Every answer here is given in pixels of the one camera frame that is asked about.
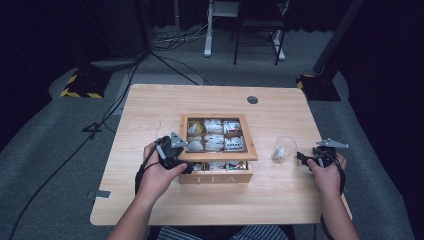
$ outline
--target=dark background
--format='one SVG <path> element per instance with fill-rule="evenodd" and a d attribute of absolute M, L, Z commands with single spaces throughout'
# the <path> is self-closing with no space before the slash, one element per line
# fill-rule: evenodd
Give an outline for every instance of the dark background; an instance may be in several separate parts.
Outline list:
<path fill-rule="evenodd" d="M 154 2 L 1 1 L 0 150 L 51 100 L 48 89 L 58 76 L 89 61 L 121 57 L 103 43 L 97 31 L 119 53 L 135 55 L 148 50 L 148 25 L 175 24 L 173 1 Z M 205 21 L 192 15 L 207 7 L 207 1 L 199 2 L 195 6 L 179 2 L 184 27 Z M 335 30 L 350 3 L 292 1 L 287 26 L 292 31 Z M 404 197 L 417 239 L 424 238 L 420 221 L 424 214 L 420 204 L 424 183 L 420 141 L 424 137 L 423 12 L 424 4 L 411 0 L 365 1 L 325 67 L 346 79 L 349 101 Z M 331 80 L 332 74 L 326 76 Z"/>

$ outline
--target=gray carpet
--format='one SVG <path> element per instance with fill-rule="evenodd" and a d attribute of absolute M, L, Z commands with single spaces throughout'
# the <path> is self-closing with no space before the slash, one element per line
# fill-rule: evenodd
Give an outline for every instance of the gray carpet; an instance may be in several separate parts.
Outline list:
<path fill-rule="evenodd" d="M 181 75 L 164 75 L 164 74 L 135 74 L 131 80 L 131 85 L 133 84 L 173 84 L 173 85 L 203 85 L 203 79 L 199 75 L 186 75 L 184 78 Z M 130 76 L 125 75 L 122 79 L 121 87 L 119 88 L 118 94 L 116 95 L 115 102 L 119 106 L 116 111 L 113 112 L 113 115 L 121 115 L 124 110 L 125 102 L 127 100 L 128 92 L 125 92 L 125 89 L 128 86 Z M 119 101 L 122 98 L 122 95 L 125 94 L 124 100 Z"/>
<path fill-rule="evenodd" d="M 271 48 L 269 51 L 261 48 L 256 53 L 249 52 L 252 48 L 241 49 L 234 66 L 234 43 L 229 41 L 230 35 L 229 31 L 215 33 L 211 58 L 203 57 L 203 39 L 156 53 L 184 62 L 212 85 L 296 87 L 295 77 L 312 72 L 331 37 L 330 32 L 289 32 L 284 42 L 286 60 L 278 66 L 273 64 L 275 55 Z M 183 74 L 196 75 L 182 64 L 169 63 Z M 127 74 L 127 71 L 113 74 L 104 99 L 59 97 L 72 72 L 64 73 L 52 84 L 53 101 L 0 154 L 0 239 L 7 239 L 30 196 L 88 136 L 81 130 L 101 121 Z M 176 73 L 149 55 L 137 69 L 135 78 L 147 75 Z M 402 197 L 355 118 L 343 77 L 337 75 L 334 83 L 341 102 L 309 102 L 309 106 L 323 138 L 331 137 L 350 145 L 350 149 L 341 152 L 349 160 L 345 195 L 358 232 L 363 239 L 413 239 Z M 113 115 L 107 124 L 115 130 L 119 120 L 119 115 Z M 104 239 L 108 235 L 111 227 L 91 225 L 93 202 L 85 198 L 89 190 L 98 189 L 114 139 L 113 132 L 101 129 L 34 199 L 14 239 Z M 313 226 L 296 225 L 295 232 L 297 239 L 312 239 Z M 320 230 L 317 237 L 322 239 Z"/>

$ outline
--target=black wire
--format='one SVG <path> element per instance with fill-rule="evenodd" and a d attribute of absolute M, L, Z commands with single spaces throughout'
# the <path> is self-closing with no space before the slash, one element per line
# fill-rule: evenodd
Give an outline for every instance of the black wire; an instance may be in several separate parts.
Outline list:
<path fill-rule="evenodd" d="M 166 41 L 169 41 L 171 39 L 176 39 L 178 37 L 182 37 L 182 38 L 190 38 L 195 36 L 197 33 L 202 33 L 203 31 L 199 31 L 199 30 L 192 30 L 192 31 L 186 31 L 186 33 L 183 36 L 178 36 L 178 34 L 181 31 L 167 31 L 167 32 L 156 32 L 153 34 L 153 43 L 156 44 L 160 44 L 160 43 L 165 43 Z M 176 32 L 176 34 L 171 37 L 169 34 Z"/>
<path fill-rule="evenodd" d="M 153 52 L 150 52 L 153 56 L 155 56 L 157 59 L 159 59 L 159 61 L 163 62 L 166 66 L 168 66 L 169 68 L 171 68 L 172 70 L 174 70 L 176 73 L 178 73 L 179 75 L 181 75 L 182 77 L 184 77 L 185 79 L 189 80 L 190 82 L 192 82 L 195 85 L 199 85 L 197 82 L 195 82 L 194 80 L 192 80 L 191 78 L 187 77 L 186 75 L 184 75 L 183 73 L 181 73 L 180 71 L 178 71 L 177 69 L 175 69 L 174 67 L 172 67 L 171 65 L 169 65 L 169 63 L 167 63 L 165 60 L 163 60 L 160 56 L 156 55 Z"/>
<path fill-rule="evenodd" d="M 156 43 L 152 49 L 156 50 L 156 51 L 168 51 L 168 50 L 175 50 L 177 48 L 179 48 L 180 46 L 182 46 L 185 43 L 192 43 L 195 42 L 197 40 L 199 40 L 199 38 L 202 38 L 202 36 L 200 37 L 194 37 L 195 35 L 199 34 L 202 35 L 204 32 L 206 31 L 206 27 L 203 26 L 201 29 L 196 30 L 196 31 L 192 31 L 193 33 L 188 33 L 188 31 L 186 30 L 185 34 L 182 36 L 178 36 L 178 34 L 180 32 L 178 32 L 177 34 L 175 34 L 174 37 L 169 37 L 166 39 L 162 39 L 162 40 L 157 40 L 157 41 L 163 41 L 163 43 L 168 43 L 167 47 L 161 47 L 158 46 L 161 43 Z"/>
<path fill-rule="evenodd" d="M 159 55 L 156 55 L 155 57 L 159 57 L 159 58 L 162 58 L 162 59 L 166 59 L 166 60 L 171 60 L 171 61 L 174 61 L 174 62 L 177 62 L 177 63 L 179 63 L 179 64 L 182 64 L 182 65 L 184 65 L 184 66 L 186 66 L 188 69 L 190 69 L 190 70 L 192 70 L 193 72 L 195 72 L 200 78 L 202 78 L 203 79 L 203 81 L 205 81 L 208 85 L 211 85 L 209 82 L 208 82 L 208 80 L 206 80 L 202 75 L 200 75 L 200 73 L 199 72 L 197 72 L 195 69 L 193 69 L 192 67 L 190 67 L 190 66 L 188 66 L 187 64 L 185 64 L 185 63 L 183 63 L 183 62 L 180 62 L 180 61 L 178 61 L 178 60 L 175 60 L 175 59 L 172 59 L 172 58 L 167 58 L 167 57 L 163 57 L 163 56 L 159 56 Z"/>
<path fill-rule="evenodd" d="M 121 102 L 124 100 L 125 95 L 127 94 L 129 88 L 131 87 L 131 83 L 132 83 L 132 79 L 135 73 L 135 70 L 138 68 L 138 66 L 140 65 L 142 59 L 140 59 L 140 62 L 138 62 L 137 66 L 134 68 L 132 75 L 130 76 L 130 72 L 132 70 L 132 68 L 130 68 L 127 72 L 128 75 L 128 83 L 127 86 L 125 87 L 124 91 L 122 92 L 122 94 L 115 100 L 115 102 L 106 110 L 105 114 L 103 115 L 103 122 L 104 125 L 106 126 L 107 129 L 109 129 L 111 132 L 116 133 L 116 131 L 112 130 L 111 128 L 109 128 L 109 126 L 107 126 L 106 124 L 106 120 L 109 119 L 109 117 L 116 111 L 116 109 L 118 109 L 119 105 L 121 104 Z"/>
<path fill-rule="evenodd" d="M 138 68 L 138 66 L 140 65 L 142 61 L 140 60 L 136 67 L 134 68 L 131 78 L 128 81 L 128 85 L 125 89 L 125 91 L 127 91 L 129 89 L 129 86 L 131 84 L 132 78 L 134 76 L 135 70 Z M 88 140 L 91 139 L 91 137 L 97 132 L 97 130 L 106 122 L 106 120 L 113 114 L 113 112 L 118 108 L 119 104 L 117 104 L 115 106 L 115 108 L 113 108 L 112 111 L 110 111 L 110 113 L 106 116 L 103 115 L 103 120 L 100 124 L 96 125 L 95 129 L 93 130 L 92 133 L 90 133 L 90 135 L 78 146 L 78 148 L 44 181 L 44 183 L 35 191 L 35 193 L 31 196 L 31 198 L 28 200 L 28 202 L 25 204 L 24 208 L 21 210 L 18 218 L 16 219 L 12 231 L 9 235 L 9 240 L 13 239 L 13 236 L 15 235 L 16 229 L 19 225 L 19 222 L 22 219 L 22 216 L 24 215 L 25 211 L 27 210 L 27 208 L 29 207 L 29 205 L 32 203 L 32 201 L 37 197 L 38 193 L 47 185 L 47 183 L 50 182 L 50 180 L 79 152 L 79 150 L 81 150 L 81 148 L 88 142 Z"/>
<path fill-rule="evenodd" d="M 143 55 L 143 52 L 144 51 L 142 51 L 142 52 L 140 52 L 139 54 L 137 54 L 137 55 L 125 55 L 125 54 L 123 54 L 123 53 L 121 53 L 121 52 L 119 52 L 119 51 L 116 51 L 110 44 L 109 44 L 109 42 L 108 41 L 106 41 L 106 39 L 103 37 L 103 35 L 100 33 L 100 30 L 99 30 L 99 28 L 96 26 L 96 24 L 95 24 L 95 22 L 94 22 L 94 20 L 93 20 L 93 18 L 91 18 L 91 16 L 90 16 L 90 14 L 88 13 L 88 10 L 87 10 L 87 8 L 85 7 L 85 5 L 81 2 L 81 0 L 78 0 L 78 2 L 79 2 L 79 4 L 81 5 L 81 7 L 82 7 L 82 9 L 84 10 L 84 13 L 87 15 L 87 17 L 88 17 L 88 19 L 90 20 L 90 22 L 91 22 L 91 25 L 94 27 L 94 29 L 96 30 L 96 32 L 97 32 L 97 35 L 100 37 L 100 39 L 103 41 L 103 43 L 112 51 L 112 52 L 114 52 L 115 54 L 118 54 L 119 56 L 121 56 L 121 57 L 131 57 L 131 58 L 138 58 L 138 57 L 140 57 L 140 56 L 142 56 Z"/>
<path fill-rule="evenodd" d="M 336 164 L 337 169 L 339 170 L 339 174 L 340 174 L 340 195 L 343 194 L 343 189 L 344 189 L 344 185 L 346 182 L 346 174 L 340 164 L 340 161 L 337 158 L 333 158 L 330 154 L 327 153 L 327 151 L 322 151 L 322 154 L 324 154 L 325 156 L 327 156 L 328 158 L 331 159 L 331 161 Z M 331 235 L 331 233 L 328 231 L 328 228 L 325 224 L 324 221 L 324 216 L 321 214 L 321 218 L 320 218 L 320 222 L 321 222 L 321 226 L 322 226 L 322 230 L 325 234 L 325 236 L 327 236 L 327 238 L 329 240 L 334 240 L 333 236 Z"/>
<path fill-rule="evenodd" d="M 155 151 L 156 147 L 158 146 L 159 141 L 160 141 L 159 139 L 155 141 L 155 145 L 152 147 L 152 149 L 150 149 L 149 154 L 147 154 L 147 157 L 144 159 L 144 161 L 143 161 L 144 167 L 146 166 L 147 161 L 149 161 L 150 157 L 152 156 L 153 152 Z"/>
<path fill-rule="evenodd" d="M 312 239 L 316 240 L 317 239 L 317 225 L 314 224 L 314 235 L 312 235 Z"/>
<path fill-rule="evenodd" d="M 144 169 L 144 172 L 145 172 L 147 169 L 149 169 L 151 166 L 154 166 L 154 165 L 156 165 L 156 164 L 158 164 L 158 163 L 160 163 L 160 162 L 155 162 L 155 163 L 150 164 L 149 166 L 147 166 L 147 167 Z"/>
<path fill-rule="evenodd" d="M 109 50 L 111 50 L 113 53 L 124 57 L 124 58 L 134 58 L 133 62 L 131 63 L 123 63 L 123 64 L 117 64 L 117 65 L 113 65 L 113 66 L 96 66 L 93 65 L 93 67 L 101 70 L 101 71 L 120 71 L 120 70 L 124 70 L 127 68 L 131 68 L 135 65 L 137 65 L 138 61 L 140 61 L 140 59 L 144 58 L 146 56 L 146 54 L 149 52 L 148 50 L 143 50 L 141 51 L 139 54 L 136 55 L 126 55 L 123 54 L 119 51 L 116 51 L 110 44 L 108 41 L 106 41 L 106 39 L 103 37 L 103 35 L 100 33 L 99 28 L 96 26 L 94 20 L 91 18 L 90 14 L 88 13 L 87 8 L 84 6 L 84 4 L 81 2 L 81 0 L 78 0 L 79 4 L 81 5 L 82 9 L 84 10 L 84 13 L 86 14 L 86 16 L 88 17 L 88 19 L 90 20 L 91 25 L 94 27 L 97 35 L 100 37 L 100 39 L 102 40 L 102 42 L 106 45 L 107 48 L 109 48 Z"/>

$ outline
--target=grommet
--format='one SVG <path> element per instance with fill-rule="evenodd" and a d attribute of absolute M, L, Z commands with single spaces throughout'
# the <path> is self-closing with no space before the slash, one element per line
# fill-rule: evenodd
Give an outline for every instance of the grommet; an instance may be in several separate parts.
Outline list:
<path fill-rule="evenodd" d="M 250 104 L 256 104 L 256 103 L 258 103 L 258 98 L 257 97 L 255 97 L 255 96 L 249 96 L 249 97 L 247 97 L 247 102 L 249 102 Z"/>

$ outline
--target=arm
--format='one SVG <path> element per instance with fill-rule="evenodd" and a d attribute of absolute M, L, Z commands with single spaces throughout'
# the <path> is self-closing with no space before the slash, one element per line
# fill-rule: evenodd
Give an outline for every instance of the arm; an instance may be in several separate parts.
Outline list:
<path fill-rule="evenodd" d="M 342 168 L 346 167 L 346 159 L 337 153 Z M 321 168 L 311 159 L 308 164 L 315 173 L 315 182 L 322 195 L 322 212 L 325 225 L 334 239 L 359 239 L 349 214 L 340 196 L 340 174 L 333 163 Z"/>
<path fill-rule="evenodd" d="M 146 158 L 153 146 L 154 144 L 152 143 L 144 148 L 144 158 Z M 156 162 L 159 162 L 159 157 L 155 150 L 145 167 Z M 171 170 L 166 170 L 162 165 L 156 164 L 147 169 L 141 180 L 137 195 L 112 230 L 108 239 L 143 239 L 153 205 L 168 189 L 171 181 L 183 172 L 186 167 L 187 164 L 183 163 Z"/>

